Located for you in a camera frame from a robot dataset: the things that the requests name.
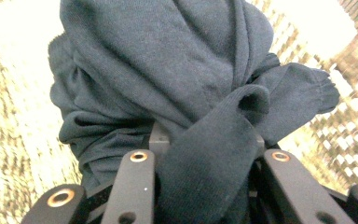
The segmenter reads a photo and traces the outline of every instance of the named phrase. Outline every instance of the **brass grommet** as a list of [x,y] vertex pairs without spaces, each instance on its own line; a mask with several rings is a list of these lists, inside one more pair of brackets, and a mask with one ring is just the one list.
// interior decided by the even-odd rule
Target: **brass grommet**
[[141,162],[147,160],[147,154],[142,151],[137,151],[132,153],[131,161],[133,162]]
[[71,189],[60,189],[48,198],[48,206],[61,207],[72,201],[75,197],[75,192]]
[[274,152],[272,153],[272,158],[275,161],[290,161],[290,157],[283,152]]

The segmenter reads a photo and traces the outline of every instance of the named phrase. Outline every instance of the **gray cloth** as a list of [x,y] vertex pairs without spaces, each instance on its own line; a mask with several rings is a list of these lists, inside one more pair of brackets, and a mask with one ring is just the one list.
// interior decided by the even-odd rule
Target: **gray cloth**
[[241,0],[62,0],[61,19],[49,46],[60,140],[92,189],[161,123],[160,223],[238,223],[256,133],[274,145],[338,102],[325,72],[280,66],[269,22]]

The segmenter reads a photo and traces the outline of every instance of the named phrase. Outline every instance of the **hole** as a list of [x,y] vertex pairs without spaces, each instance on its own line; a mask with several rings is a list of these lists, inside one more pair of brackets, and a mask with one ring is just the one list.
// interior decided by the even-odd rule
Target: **hole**
[[272,158],[275,161],[290,161],[290,157],[288,155],[286,155],[283,152],[274,152],[272,153]]
[[140,154],[135,155],[135,159],[137,159],[137,160],[140,160],[140,159],[143,158],[143,157],[144,157],[144,155],[140,155]]
[[336,219],[325,212],[318,212],[316,217],[324,224],[336,224]]
[[145,161],[147,159],[147,154],[142,151],[137,151],[137,152],[132,153],[130,159],[133,162]]
[[121,214],[121,216],[118,218],[118,223],[120,224],[131,224],[135,221],[136,215],[133,212],[127,212]]
[[75,192],[71,189],[60,189],[48,198],[48,206],[61,207],[72,201]]
[[67,193],[59,194],[59,195],[55,196],[54,202],[58,203],[58,202],[65,201],[68,197],[69,197],[69,194],[67,194]]

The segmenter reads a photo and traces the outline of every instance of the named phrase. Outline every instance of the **sleeve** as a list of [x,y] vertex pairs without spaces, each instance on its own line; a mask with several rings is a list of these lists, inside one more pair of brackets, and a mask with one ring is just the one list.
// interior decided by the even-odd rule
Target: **sleeve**
[[338,104],[339,92],[325,71],[298,63],[279,66],[279,60],[273,54],[253,77],[253,84],[269,90],[269,113],[251,112],[247,118],[267,146],[275,145],[315,115],[330,112]]
[[122,104],[130,108],[118,106],[125,101],[119,94],[110,91],[107,96],[76,64],[76,51],[65,35],[51,42],[48,53],[54,75],[50,98],[63,118],[59,139],[79,160],[82,185],[95,188],[114,178],[127,152],[143,146],[153,120],[134,114],[138,110],[130,103]]
[[[265,114],[268,109],[268,90],[245,85],[173,142],[157,169],[157,223],[220,223],[243,215],[243,193],[258,150],[256,131],[243,112]],[[241,211],[227,219],[239,194]]]

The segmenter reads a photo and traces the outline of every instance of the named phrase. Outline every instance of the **gray hoodie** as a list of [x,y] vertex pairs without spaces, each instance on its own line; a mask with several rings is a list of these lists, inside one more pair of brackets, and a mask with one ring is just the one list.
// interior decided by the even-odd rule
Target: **gray hoodie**
[[156,222],[238,223],[256,134],[272,146],[338,102],[325,72],[280,66],[269,22],[241,0],[62,0],[61,20],[49,46],[60,140],[92,189],[162,124]]

